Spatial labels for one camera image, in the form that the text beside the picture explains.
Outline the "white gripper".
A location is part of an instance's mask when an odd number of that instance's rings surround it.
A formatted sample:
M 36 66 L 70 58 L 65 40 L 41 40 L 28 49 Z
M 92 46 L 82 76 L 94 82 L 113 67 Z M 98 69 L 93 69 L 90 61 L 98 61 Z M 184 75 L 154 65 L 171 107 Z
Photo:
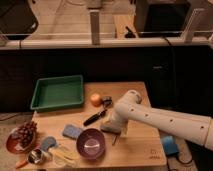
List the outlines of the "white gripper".
M 121 134 L 127 132 L 127 125 L 127 122 L 106 121 L 101 123 L 100 129 L 105 132 Z

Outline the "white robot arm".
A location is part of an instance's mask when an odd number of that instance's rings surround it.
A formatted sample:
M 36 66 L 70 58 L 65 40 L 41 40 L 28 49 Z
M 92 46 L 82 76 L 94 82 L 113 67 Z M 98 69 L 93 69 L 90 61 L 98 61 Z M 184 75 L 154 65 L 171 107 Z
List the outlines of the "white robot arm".
M 138 121 L 213 151 L 213 119 L 207 116 L 157 109 L 141 105 L 141 94 L 127 91 L 116 101 L 100 128 L 111 133 L 127 130 L 129 120 Z

